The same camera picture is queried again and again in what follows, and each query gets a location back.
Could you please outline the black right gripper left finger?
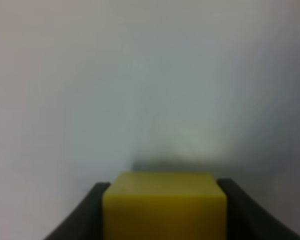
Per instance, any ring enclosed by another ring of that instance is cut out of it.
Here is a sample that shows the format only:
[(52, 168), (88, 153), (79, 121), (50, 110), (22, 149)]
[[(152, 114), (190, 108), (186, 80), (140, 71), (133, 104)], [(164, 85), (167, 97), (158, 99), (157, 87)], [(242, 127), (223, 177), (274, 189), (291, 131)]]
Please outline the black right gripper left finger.
[(109, 182), (98, 182), (46, 240), (102, 240), (103, 195)]

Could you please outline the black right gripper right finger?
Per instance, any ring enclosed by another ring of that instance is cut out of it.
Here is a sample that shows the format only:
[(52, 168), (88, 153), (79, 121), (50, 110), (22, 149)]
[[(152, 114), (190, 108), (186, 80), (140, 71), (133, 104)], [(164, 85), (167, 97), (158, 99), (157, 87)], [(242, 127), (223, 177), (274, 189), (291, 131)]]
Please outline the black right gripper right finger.
[(217, 184), (227, 197), (228, 240), (300, 240), (300, 235), (262, 208), (235, 181), (219, 178)]

